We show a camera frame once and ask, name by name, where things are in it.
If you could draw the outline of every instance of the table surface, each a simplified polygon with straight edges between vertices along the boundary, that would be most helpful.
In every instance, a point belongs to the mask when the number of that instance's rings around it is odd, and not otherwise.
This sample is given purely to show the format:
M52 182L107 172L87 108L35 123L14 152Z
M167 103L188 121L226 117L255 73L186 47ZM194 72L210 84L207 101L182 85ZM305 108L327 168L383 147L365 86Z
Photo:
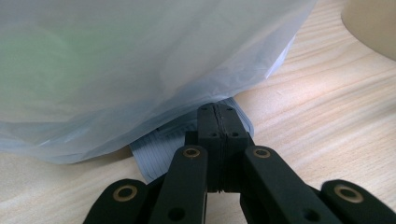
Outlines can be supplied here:
M396 62L344 27L345 0L319 0L281 68L235 99L254 141L314 188L342 178L396 210ZM55 165L0 153L0 223L81 223L101 192L143 180L128 148ZM246 223L237 194L209 194L206 223Z

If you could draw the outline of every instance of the wood grain surface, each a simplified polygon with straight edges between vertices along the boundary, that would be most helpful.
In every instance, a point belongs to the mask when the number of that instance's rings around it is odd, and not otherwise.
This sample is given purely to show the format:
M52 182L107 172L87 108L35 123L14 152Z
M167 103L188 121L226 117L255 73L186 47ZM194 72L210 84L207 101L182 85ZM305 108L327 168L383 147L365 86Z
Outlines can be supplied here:
M345 0L319 0L281 68L236 96L254 141L307 184L354 182L396 210L396 62L344 27ZM0 153L0 223L81 223L101 192L143 180L128 148L72 165ZM246 223L237 194L209 194L206 223Z

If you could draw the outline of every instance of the wooden table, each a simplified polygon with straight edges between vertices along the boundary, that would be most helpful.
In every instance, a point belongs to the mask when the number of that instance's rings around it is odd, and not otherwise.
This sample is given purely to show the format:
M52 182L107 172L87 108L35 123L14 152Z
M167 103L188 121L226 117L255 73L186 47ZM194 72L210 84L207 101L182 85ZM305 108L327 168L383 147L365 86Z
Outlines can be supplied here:
M254 141L309 185L342 178L396 210L396 62L355 39L345 0L319 0L284 65L236 96ZM128 148L72 165L0 154L0 223L81 223L111 183L143 180ZM210 194L206 223L246 223L236 194Z

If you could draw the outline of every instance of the plastic bag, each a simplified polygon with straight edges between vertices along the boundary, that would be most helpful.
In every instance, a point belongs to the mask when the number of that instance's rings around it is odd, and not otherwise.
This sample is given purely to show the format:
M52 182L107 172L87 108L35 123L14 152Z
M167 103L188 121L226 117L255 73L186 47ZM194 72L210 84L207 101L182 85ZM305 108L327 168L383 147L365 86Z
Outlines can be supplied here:
M315 0L0 1L0 150L117 150L265 79Z

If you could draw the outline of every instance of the translucent plastic bag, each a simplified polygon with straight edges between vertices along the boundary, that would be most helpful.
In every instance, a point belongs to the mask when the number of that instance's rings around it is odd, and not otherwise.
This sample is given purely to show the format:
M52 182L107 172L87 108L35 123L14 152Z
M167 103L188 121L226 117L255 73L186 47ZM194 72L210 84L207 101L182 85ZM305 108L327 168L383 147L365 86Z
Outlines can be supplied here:
M0 150L117 150L265 79L315 0L2 0Z

